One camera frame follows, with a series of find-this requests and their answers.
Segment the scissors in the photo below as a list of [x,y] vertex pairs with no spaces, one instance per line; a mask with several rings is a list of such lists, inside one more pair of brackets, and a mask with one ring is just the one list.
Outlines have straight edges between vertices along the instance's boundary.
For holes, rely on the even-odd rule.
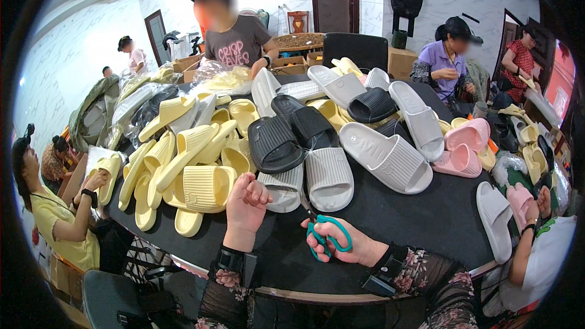
[[[331,240],[331,242],[335,246],[335,249],[337,249],[340,252],[347,252],[348,250],[352,249],[352,238],[351,238],[351,236],[349,236],[349,233],[347,232],[347,230],[345,230],[345,227],[343,227],[343,225],[339,221],[337,221],[333,217],[316,214],[314,212],[311,204],[309,203],[309,201],[307,201],[307,196],[304,193],[301,193],[301,204],[307,210],[307,213],[309,214],[309,219],[310,219],[309,226],[307,227],[307,236],[309,236],[309,234],[311,234],[311,232],[313,233],[313,236],[315,237],[315,239],[317,239],[317,243],[319,243],[319,245],[321,245],[321,246],[323,246],[323,248],[325,248],[325,255],[327,255],[328,257],[331,258],[331,252],[329,251],[329,248],[327,247],[327,240],[326,239]],[[347,239],[347,248],[344,248],[341,245],[339,245],[339,243],[337,242],[337,239],[335,239],[331,236],[324,237],[323,235],[319,235],[315,231],[315,223],[333,223],[333,224],[335,224],[341,230],[341,232],[345,235],[345,238]],[[322,260],[319,259],[319,257],[317,256],[317,253],[315,252],[315,250],[313,248],[311,248],[311,252],[313,253],[313,256],[318,261],[322,262]]]

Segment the pink slide sandal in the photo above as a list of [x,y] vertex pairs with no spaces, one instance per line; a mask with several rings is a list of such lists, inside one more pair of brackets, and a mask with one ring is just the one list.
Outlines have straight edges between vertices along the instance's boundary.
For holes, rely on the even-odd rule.
[[445,148],[454,150],[462,143],[473,151],[481,151],[490,138],[490,125],[484,119],[465,122],[445,134]]
[[433,171],[465,178],[477,178],[481,174],[481,162],[476,153],[462,143],[453,151],[444,151],[439,160],[431,163]]
[[514,221],[518,231],[524,230],[526,227],[526,210],[528,209],[528,202],[534,200],[530,191],[522,185],[522,183],[516,183],[516,186],[508,187],[506,191],[506,198],[510,202],[512,207],[512,214],[514,215]]

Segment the person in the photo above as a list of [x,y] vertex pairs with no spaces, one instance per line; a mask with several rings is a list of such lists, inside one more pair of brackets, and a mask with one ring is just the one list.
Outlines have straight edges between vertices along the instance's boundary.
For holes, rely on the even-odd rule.
[[278,57],[278,48],[256,16],[237,12],[237,0],[191,0],[205,28],[205,57],[226,65],[252,68],[252,78]]
[[546,186],[537,200],[528,203],[528,225],[514,256],[482,282],[486,316],[496,316],[504,310],[515,313],[545,296],[569,251],[576,216],[551,218],[551,191]]
[[457,87],[475,93],[475,85],[467,74],[465,57],[469,42],[481,43],[465,21],[459,17],[447,19],[435,31],[435,42],[422,48],[413,62],[410,80],[430,85],[444,103],[456,97]]
[[[534,27],[527,24],[522,27],[522,38],[509,42],[506,53],[502,58],[503,69],[500,71],[501,90],[494,99],[494,109],[506,108],[510,104],[520,105],[524,101],[524,91],[528,87],[519,76],[526,80],[533,80],[534,58],[530,50],[537,45]],[[541,93],[541,86],[534,82],[537,91]]]
[[98,235],[88,225],[90,209],[97,205],[94,191],[105,185],[108,173],[101,170],[85,178],[73,198],[77,207],[77,213],[73,213],[63,200],[41,184],[39,167],[39,158],[30,147],[30,135],[17,139],[12,147],[12,172],[25,208],[33,214],[34,223],[47,244],[83,272],[100,269],[121,274],[132,234],[112,220],[96,223]]
[[113,71],[109,66],[105,66],[104,69],[102,69],[102,74],[104,75],[104,77],[110,77],[112,76]]
[[44,185],[54,194],[57,194],[59,188],[61,188],[63,180],[69,179],[73,174],[73,172],[67,171],[69,167],[68,159],[73,162],[73,165],[79,163],[77,157],[69,150],[69,144],[63,136],[55,135],[53,142],[49,143],[43,151],[40,169]]
[[130,36],[124,36],[118,41],[118,52],[129,54],[128,68],[131,74],[136,74],[144,67],[146,54],[143,49],[136,47]]
[[[210,266],[196,329],[246,326],[250,290],[242,286],[242,272],[225,269],[219,263],[225,261],[219,258],[223,256],[222,250],[231,259],[240,260],[245,253],[252,252],[266,203],[272,201],[267,188],[252,173],[242,174],[234,184],[226,207],[228,228],[218,259]],[[347,221],[337,220],[351,236],[353,247],[348,252],[339,252],[327,241],[332,258],[364,265],[372,272],[384,271],[383,265],[392,254],[396,259],[403,259],[404,266],[399,268],[391,284],[398,292],[427,295],[427,319],[421,328],[477,328],[471,276],[460,262],[422,248],[375,241]],[[304,220],[301,226],[307,228],[308,222],[309,219]],[[344,233],[333,223],[317,223],[314,228],[318,234],[336,238],[341,246],[347,246]],[[307,244],[321,261],[330,261],[312,234],[307,236]]]

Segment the black chair backrest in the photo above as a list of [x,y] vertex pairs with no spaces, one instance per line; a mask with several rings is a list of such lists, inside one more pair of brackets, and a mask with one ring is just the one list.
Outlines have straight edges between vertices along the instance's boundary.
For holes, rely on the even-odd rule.
[[356,33],[328,32],[323,36],[323,65],[332,59],[350,58],[364,74],[373,68],[388,70],[388,40]]

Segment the purple shirt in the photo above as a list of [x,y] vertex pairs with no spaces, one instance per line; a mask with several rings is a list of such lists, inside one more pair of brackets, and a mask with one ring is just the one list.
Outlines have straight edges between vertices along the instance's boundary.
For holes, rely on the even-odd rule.
[[[432,72],[435,70],[451,68],[457,70],[459,77],[467,74],[467,69],[465,69],[465,58],[457,54],[455,56],[455,61],[453,62],[455,66],[453,66],[453,63],[451,63],[451,60],[449,59],[449,55],[447,55],[445,52],[443,41],[432,42],[424,46],[420,52],[420,55],[418,55],[418,59],[429,65]],[[446,101],[449,95],[455,94],[453,90],[457,85],[457,81],[459,80],[436,80],[437,84],[439,85],[439,89],[435,89],[435,92],[442,101]]]

